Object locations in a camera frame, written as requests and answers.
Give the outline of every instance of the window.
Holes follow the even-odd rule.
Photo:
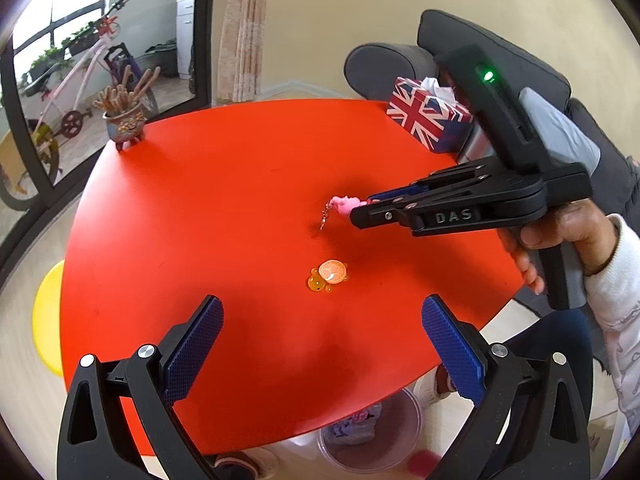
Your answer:
[[[20,80],[45,50],[96,20],[104,12],[104,0],[31,0],[14,28],[14,63]]]

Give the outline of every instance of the curtain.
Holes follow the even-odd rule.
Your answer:
[[[260,93],[266,0],[227,0],[220,38],[216,101],[251,101]]]

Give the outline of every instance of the white sweater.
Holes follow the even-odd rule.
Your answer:
[[[634,434],[640,426],[640,239],[620,215],[609,218],[620,232],[616,252],[584,285],[604,331],[618,405]]]

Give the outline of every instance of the orange turtle shell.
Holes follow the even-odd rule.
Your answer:
[[[320,265],[318,273],[327,283],[335,285],[347,277],[347,265],[338,260],[327,260]]]

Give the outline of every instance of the white cabinet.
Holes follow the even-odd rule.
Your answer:
[[[195,0],[178,0],[175,37],[178,49],[178,74],[189,78],[191,46],[193,45],[193,7]]]

